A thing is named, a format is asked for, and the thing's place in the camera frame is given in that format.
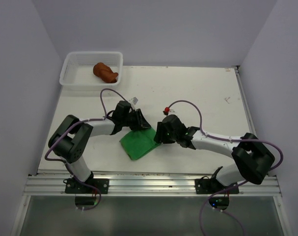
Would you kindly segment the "brown towel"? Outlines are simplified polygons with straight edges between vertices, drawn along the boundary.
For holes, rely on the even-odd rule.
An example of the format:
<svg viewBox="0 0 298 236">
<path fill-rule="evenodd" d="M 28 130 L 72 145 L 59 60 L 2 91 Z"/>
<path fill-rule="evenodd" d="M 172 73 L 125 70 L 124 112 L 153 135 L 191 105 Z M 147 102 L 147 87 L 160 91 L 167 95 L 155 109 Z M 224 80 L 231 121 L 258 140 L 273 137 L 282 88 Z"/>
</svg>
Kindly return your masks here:
<svg viewBox="0 0 298 236">
<path fill-rule="evenodd" d="M 107 84 L 116 83 L 117 77 L 119 75 L 117 72 L 113 72 L 109 66 L 105 65 L 102 62 L 94 65 L 93 74 Z"/>
</svg>

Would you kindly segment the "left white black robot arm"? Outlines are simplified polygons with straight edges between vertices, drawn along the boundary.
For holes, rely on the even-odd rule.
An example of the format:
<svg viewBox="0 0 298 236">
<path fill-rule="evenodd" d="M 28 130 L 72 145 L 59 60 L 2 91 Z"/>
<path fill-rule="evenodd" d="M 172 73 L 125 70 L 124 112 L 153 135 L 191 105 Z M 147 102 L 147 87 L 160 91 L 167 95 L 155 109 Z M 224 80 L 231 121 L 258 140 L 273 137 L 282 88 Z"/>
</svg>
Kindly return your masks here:
<svg viewBox="0 0 298 236">
<path fill-rule="evenodd" d="M 93 189 L 92 171 L 88 168 L 83 153 L 90 137 L 115 135 L 122 128 L 142 131 L 151 128 L 141 109 L 134 109 L 128 101 L 119 101 L 113 111 L 105 113 L 104 118 L 80 120 L 68 115 L 48 142 L 45 154 L 47 161 L 65 164 L 69 173 L 77 180 L 76 187 L 83 193 Z"/>
</svg>

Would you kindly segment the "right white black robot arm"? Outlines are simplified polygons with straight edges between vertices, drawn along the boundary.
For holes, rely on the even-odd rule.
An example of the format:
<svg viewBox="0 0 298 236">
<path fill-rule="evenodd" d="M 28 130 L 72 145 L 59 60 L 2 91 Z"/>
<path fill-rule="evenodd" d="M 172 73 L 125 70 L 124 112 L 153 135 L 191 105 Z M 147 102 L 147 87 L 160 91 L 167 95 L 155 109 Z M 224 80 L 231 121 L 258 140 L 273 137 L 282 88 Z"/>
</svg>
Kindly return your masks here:
<svg viewBox="0 0 298 236">
<path fill-rule="evenodd" d="M 214 139 L 199 127 L 186 127 L 176 115 L 168 115 L 158 122 L 154 141 L 177 143 L 183 148 L 207 150 L 232 158 L 233 164 L 218 167 L 210 178 L 197 180 L 197 185 L 206 193 L 221 193 L 239 181 L 260 185 L 275 161 L 274 155 L 251 133 L 235 141 L 223 136 Z"/>
</svg>

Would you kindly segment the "green towel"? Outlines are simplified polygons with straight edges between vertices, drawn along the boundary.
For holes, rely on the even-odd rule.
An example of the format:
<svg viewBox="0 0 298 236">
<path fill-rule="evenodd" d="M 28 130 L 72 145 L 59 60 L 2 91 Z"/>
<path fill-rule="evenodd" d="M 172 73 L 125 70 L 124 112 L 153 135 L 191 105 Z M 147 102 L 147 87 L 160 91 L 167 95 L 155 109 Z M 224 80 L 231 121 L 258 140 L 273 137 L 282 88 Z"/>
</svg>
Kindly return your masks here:
<svg viewBox="0 0 298 236">
<path fill-rule="evenodd" d="M 155 135 L 153 128 L 130 131 L 120 140 L 120 144 L 129 158 L 136 161 L 160 145 L 154 141 Z"/>
</svg>

